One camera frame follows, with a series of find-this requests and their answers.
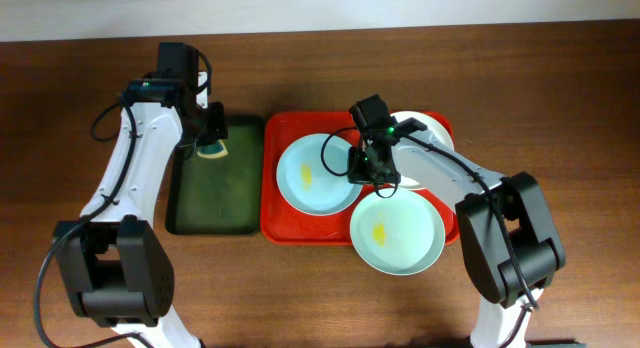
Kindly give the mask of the green and yellow sponge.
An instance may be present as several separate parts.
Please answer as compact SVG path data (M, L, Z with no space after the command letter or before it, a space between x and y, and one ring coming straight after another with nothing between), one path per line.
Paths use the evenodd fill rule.
M203 159L215 160L228 155L228 150L222 140L218 140L211 145L201 146L197 150L197 155Z

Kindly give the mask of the light blue plate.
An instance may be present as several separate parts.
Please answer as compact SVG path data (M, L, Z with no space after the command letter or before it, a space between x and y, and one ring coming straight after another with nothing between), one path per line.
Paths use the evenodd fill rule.
M350 207L360 196L361 185L346 176L331 174L321 160L321 148L329 135L316 133L290 144L276 168L276 183L284 200L312 216L328 216Z

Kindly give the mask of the mint green plate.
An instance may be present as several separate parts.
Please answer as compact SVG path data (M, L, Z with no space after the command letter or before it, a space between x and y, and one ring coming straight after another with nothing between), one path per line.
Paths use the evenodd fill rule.
M369 266L394 276L418 274L431 267L445 246L444 222L423 196L409 190L371 193L350 219L352 245Z

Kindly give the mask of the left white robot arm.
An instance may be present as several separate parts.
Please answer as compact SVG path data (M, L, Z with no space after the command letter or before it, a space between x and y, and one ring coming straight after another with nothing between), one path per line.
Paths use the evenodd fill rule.
M185 43L162 43L157 67L131 81L113 108L121 112L116 145L103 178L75 221L57 224L33 293L41 315L46 271L56 262L73 312L115 331L135 347L200 347L172 305L173 266L153 228L159 189L171 155L226 155L224 107L209 102L212 66Z

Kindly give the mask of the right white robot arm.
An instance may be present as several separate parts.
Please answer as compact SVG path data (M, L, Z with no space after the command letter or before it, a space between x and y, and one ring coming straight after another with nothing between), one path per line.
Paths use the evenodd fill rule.
M481 295L472 347L524 347L538 299L566 254L537 180L485 169L415 118L399 121L377 95L349 110L359 143L349 182L377 187L410 178L454 210L464 265Z

